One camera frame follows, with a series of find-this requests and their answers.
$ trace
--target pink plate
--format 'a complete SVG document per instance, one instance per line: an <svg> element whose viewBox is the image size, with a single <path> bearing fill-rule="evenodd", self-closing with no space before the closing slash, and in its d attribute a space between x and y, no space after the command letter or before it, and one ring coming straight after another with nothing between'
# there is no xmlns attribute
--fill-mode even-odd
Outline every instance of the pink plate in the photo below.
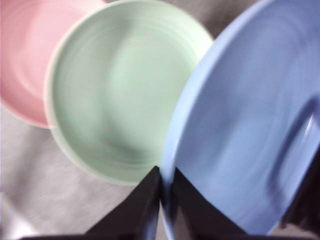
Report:
<svg viewBox="0 0 320 240"><path fill-rule="evenodd" d="M1 0L1 102L48 128L43 86L54 48L68 28L102 0Z"/></svg>

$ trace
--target pastel plate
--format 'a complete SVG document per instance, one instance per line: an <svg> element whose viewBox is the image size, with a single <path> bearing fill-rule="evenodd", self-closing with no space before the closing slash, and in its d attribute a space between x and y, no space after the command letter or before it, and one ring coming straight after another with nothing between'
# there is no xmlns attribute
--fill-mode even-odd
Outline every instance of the pastel plate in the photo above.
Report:
<svg viewBox="0 0 320 240"><path fill-rule="evenodd" d="M88 16L48 72L47 116L60 147L89 172L138 183L161 163L175 105L212 41L162 1L116 1Z"/></svg>
<svg viewBox="0 0 320 240"><path fill-rule="evenodd" d="M1 0L1 103L48 128L43 87L50 56L67 29L102 0Z"/></svg>
<svg viewBox="0 0 320 240"><path fill-rule="evenodd" d="M175 167L250 234L290 206L320 143L320 1L263 0L216 39L173 114L161 174L172 239Z"/></svg>

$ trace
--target black object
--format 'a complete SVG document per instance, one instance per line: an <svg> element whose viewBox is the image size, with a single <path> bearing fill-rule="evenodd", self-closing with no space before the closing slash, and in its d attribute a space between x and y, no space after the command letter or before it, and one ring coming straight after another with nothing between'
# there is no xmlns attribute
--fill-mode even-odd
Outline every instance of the black object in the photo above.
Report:
<svg viewBox="0 0 320 240"><path fill-rule="evenodd" d="M282 223L320 232L320 149ZM153 240L161 176L154 167L132 193L83 235L38 236L22 240ZM212 206L176 168L170 216L176 240L306 240L283 236L252 236Z"/></svg>
<svg viewBox="0 0 320 240"><path fill-rule="evenodd" d="M161 177L155 166L122 203L84 235L26 237L23 240L153 240L160 191Z"/></svg>
<svg viewBox="0 0 320 240"><path fill-rule="evenodd" d="M292 223L320 237L320 148L281 223L282 227Z"/></svg>
<svg viewBox="0 0 320 240"><path fill-rule="evenodd" d="M212 206L176 168L171 219L175 240L307 240L306 237L247 235Z"/></svg>

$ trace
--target gray cloth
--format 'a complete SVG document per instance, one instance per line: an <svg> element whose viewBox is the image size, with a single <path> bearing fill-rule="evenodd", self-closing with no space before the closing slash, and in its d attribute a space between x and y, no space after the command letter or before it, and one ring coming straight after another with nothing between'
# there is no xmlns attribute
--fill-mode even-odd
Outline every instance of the gray cloth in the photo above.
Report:
<svg viewBox="0 0 320 240"><path fill-rule="evenodd" d="M216 37L255 1L167 2L189 12ZM15 211L38 233L75 234L83 233L111 211L133 187L111 184L82 171L58 148L49 130L26 124L1 109L1 189ZM9 217L1 224L2 230L8 228ZM162 220L157 239L166 239Z"/></svg>

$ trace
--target blue plate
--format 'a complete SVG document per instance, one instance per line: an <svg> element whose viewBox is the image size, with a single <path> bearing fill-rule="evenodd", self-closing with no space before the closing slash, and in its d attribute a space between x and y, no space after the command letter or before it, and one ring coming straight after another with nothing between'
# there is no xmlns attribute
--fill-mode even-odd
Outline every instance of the blue plate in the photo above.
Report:
<svg viewBox="0 0 320 240"><path fill-rule="evenodd" d="M320 1L261 1L216 39L180 96L161 166L165 211L178 167L238 226L267 234L319 142Z"/></svg>

